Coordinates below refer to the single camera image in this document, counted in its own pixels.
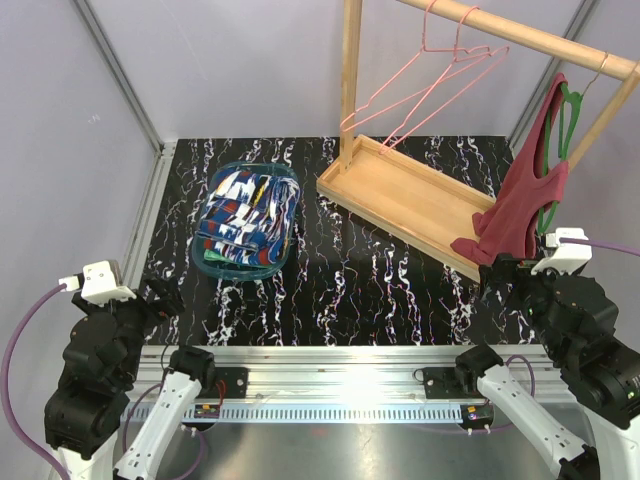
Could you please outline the green tie-dye trousers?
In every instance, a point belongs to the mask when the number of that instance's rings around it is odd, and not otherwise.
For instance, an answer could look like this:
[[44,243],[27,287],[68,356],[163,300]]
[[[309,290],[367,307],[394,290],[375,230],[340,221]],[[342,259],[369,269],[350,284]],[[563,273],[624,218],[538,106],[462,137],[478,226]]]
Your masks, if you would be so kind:
[[227,261],[227,259],[223,255],[220,255],[216,251],[210,250],[210,249],[206,249],[204,251],[203,258],[205,261],[210,261],[210,262],[226,262]]

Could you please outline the blue patterned trousers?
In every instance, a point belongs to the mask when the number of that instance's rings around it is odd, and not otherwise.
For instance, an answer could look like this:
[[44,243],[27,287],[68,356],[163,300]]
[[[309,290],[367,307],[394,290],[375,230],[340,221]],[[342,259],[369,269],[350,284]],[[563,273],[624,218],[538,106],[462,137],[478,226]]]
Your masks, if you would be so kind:
[[247,166],[218,171],[210,184],[196,238],[224,263],[265,269],[285,258],[300,198],[298,181]]

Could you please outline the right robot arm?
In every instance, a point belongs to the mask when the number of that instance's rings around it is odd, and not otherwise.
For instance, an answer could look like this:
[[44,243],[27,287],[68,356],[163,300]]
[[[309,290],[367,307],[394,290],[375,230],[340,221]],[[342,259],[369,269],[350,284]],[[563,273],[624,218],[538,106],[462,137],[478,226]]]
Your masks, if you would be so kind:
[[560,378],[582,407],[594,441],[567,429],[513,376],[493,347],[457,356],[454,384],[497,407],[557,479],[639,476],[639,353],[615,335],[619,315],[593,278],[538,270],[537,261],[500,254],[480,269],[483,290],[509,283]]

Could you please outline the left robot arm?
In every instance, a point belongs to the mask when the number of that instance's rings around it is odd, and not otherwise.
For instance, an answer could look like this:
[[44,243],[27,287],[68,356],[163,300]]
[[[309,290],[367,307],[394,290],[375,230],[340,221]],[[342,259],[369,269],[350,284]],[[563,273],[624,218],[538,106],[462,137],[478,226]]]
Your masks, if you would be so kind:
[[84,298],[90,282],[80,274],[60,280],[84,316],[72,328],[63,352],[57,389],[44,410],[45,440],[62,479],[154,479],[168,444],[196,397],[217,383],[214,356],[181,347],[171,355],[160,391],[138,436],[119,459],[121,418],[137,380],[146,330],[182,313],[176,279],[147,278],[146,299],[116,282],[96,300]]

